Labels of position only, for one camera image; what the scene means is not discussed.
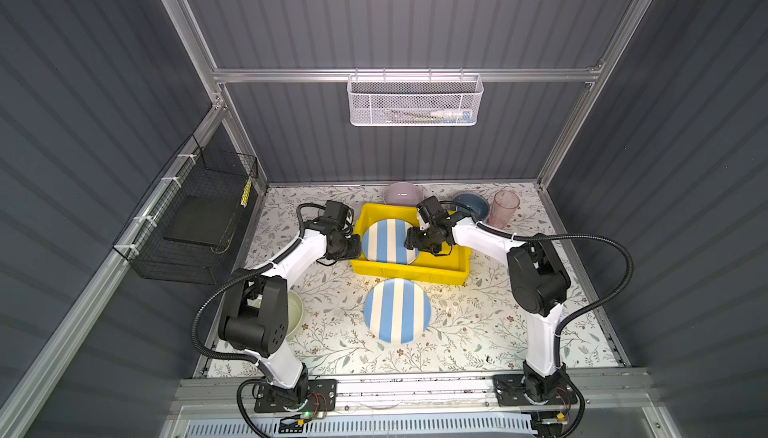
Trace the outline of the yellow plastic bin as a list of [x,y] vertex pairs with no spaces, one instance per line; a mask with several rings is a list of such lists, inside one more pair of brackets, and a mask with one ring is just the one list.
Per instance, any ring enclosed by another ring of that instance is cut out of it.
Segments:
[[[355,225],[355,233],[362,238],[369,226],[386,219],[402,220],[411,224],[412,227],[419,227],[418,213],[415,208],[366,203]],[[450,256],[435,257],[429,253],[419,252],[418,258],[411,265],[397,265],[367,261],[362,253],[359,259],[352,261],[352,268],[357,274],[377,278],[402,278],[461,286],[469,276],[470,256],[471,251],[468,248],[456,246]]]

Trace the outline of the blue white striped plate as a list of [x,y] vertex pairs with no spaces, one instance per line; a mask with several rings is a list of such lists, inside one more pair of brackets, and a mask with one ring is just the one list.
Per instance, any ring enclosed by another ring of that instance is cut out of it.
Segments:
[[362,237],[362,253],[367,261],[411,265],[419,256],[405,241],[412,225],[397,219],[380,220],[369,226]]

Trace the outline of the dark blue bowl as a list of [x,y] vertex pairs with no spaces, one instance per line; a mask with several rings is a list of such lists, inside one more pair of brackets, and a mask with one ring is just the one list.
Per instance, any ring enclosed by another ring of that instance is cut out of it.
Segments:
[[481,196],[473,193],[461,193],[451,199],[451,211],[456,211],[477,221],[484,221],[490,213],[489,203]]

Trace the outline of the purple bowl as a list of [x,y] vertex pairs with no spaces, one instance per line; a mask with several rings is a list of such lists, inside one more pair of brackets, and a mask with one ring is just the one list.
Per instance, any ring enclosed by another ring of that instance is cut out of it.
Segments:
[[394,183],[384,192],[384,203],[389,206],[416,207],[423,199],[422,190],[408,182]]

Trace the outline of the pink plastic cup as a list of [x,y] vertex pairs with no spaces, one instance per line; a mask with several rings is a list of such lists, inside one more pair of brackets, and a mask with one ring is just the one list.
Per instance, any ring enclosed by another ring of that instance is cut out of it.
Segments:
[[493,196],[486,223],[493,228],[504,229],[520,208],[520,198],[513,191],[499,191]]

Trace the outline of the light green bowl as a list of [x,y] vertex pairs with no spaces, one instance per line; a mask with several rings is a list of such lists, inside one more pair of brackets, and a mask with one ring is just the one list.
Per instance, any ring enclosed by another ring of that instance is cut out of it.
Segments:
[[293,337],[302,325],[305,306],[302,298],[293,290],[288,292],[288,332],[286,338]]

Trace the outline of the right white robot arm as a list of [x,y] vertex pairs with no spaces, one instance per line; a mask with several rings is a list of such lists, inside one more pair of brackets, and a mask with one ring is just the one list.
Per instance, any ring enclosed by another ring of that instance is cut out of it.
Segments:
[[405,247],[437,257],[445,244],[478,251],[507,267],[516,304],[527,313],[526,368],[545,378],[561,368],[559,343],[571,279],[546,235],[522,237],[479,221],[470,209],[450,212],[432,196],[416,206],[419,226]]

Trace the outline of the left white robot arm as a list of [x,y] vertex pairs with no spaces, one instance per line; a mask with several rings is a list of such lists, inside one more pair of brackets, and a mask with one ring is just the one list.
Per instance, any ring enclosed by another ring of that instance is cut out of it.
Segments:
[[288,292],[308,268],[361,256],[361,237],[353,232],[354,211],[328,200],[297,207],[299,230],[279,253],[255,269],[240,269],[223,292],[218,337],[233,351],[217,360],[245,361],[258,367],[275,390],[301,401],[308,392],[308,371],[286,343]]

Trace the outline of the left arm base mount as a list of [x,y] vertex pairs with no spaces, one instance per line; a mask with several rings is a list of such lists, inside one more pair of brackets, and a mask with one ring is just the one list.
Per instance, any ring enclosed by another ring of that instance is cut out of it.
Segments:
[[252,393],[256,413],[330,412],[336,407],[338,381],[334,379],[300,379],[292,389],[266,383],[256,385]]

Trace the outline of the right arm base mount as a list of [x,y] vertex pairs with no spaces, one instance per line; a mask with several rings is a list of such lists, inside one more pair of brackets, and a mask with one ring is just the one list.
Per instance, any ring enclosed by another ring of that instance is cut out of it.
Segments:
[[573,387],[560,373],[541,378],[537,374],[497,374],[492,377],[499,406],[565,405],[579,399]]

